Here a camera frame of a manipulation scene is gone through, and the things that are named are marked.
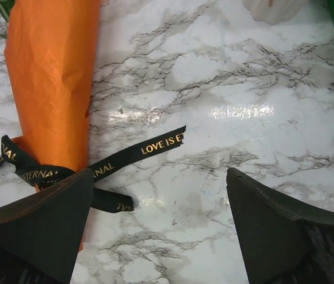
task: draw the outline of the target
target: white container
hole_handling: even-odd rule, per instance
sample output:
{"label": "white container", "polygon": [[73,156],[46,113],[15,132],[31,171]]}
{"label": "white container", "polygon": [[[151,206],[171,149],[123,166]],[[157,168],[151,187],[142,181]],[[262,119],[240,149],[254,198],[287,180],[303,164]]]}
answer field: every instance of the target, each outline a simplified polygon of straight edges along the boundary
{"label": "white container", "polygon": [[308,0],[243,0],[256,21],[271,25],[290,20]]}

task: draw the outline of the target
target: white marble table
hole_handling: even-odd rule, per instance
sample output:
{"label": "white marble table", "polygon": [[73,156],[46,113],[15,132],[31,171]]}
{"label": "white marble table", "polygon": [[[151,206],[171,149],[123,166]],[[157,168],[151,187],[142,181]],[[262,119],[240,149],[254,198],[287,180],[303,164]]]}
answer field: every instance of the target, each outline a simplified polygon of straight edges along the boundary
{"label": "white marble table", "polygon": [[[324,1],[276,26],[253,21],[241,2],[102,7],[90,161],[187,131],[180,148],[97,185],[138,206],[91,210],[73,284],[247,283],[228,167],[334,211],[334,28]],[[0,138],[21,134],[4,47],[0,39]],[[13,167],[0,170],[0,206],[33,192]]]}

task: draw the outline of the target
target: orange paper package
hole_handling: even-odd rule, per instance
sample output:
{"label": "orange paper package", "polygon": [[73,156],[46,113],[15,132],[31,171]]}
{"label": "orange paper package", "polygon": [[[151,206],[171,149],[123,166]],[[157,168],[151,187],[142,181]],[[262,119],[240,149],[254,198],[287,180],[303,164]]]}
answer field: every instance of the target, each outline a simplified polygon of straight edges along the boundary
{"label": "orange paper package", "polygon": [[17,0],[5,49],[22,136],[39,164],[87,166],[100,0]]}

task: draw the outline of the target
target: marble surface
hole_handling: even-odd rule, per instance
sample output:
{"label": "marble surface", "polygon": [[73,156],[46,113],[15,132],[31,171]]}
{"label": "marble surface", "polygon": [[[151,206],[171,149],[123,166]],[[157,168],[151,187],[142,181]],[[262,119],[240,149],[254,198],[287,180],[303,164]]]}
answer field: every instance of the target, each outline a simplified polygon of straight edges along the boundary
{"label": "marble surface", "polygon": [[[247,283],[228,167],[334,211],[334,28],[324,1],[255,22],[241,0],[111,0],[101,9],[90,160],[187,125],[184,144],[97,184],[73,284]],[[0,20],[0,34],[5,23]],[[0,38],[0,138],[21,134]],[[32,194],[9,165],[0,206]]]}

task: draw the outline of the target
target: printed ribbon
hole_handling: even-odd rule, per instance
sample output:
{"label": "printed ribbon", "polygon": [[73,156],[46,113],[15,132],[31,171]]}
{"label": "printed ribbon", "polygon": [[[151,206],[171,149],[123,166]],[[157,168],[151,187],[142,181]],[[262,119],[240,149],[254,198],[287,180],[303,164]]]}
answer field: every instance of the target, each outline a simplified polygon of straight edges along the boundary
{"label": "printed ribbon", "polygon": [[[129,164],[181,146],[185,129],[184,126],[140,142],[90,165],[88,168],[93,170],[94,181],[106,178]],[[46,189],[74,174],[73,170],[66,167],[38,164],[7,135],[1,138],[0,167],[4,162],[13,164],[14,173],[29,185],[38,186],[39,190]],[[94,188],[91,206],[110,213],[134,210],[134,203],[130,196],[98,188]]]}

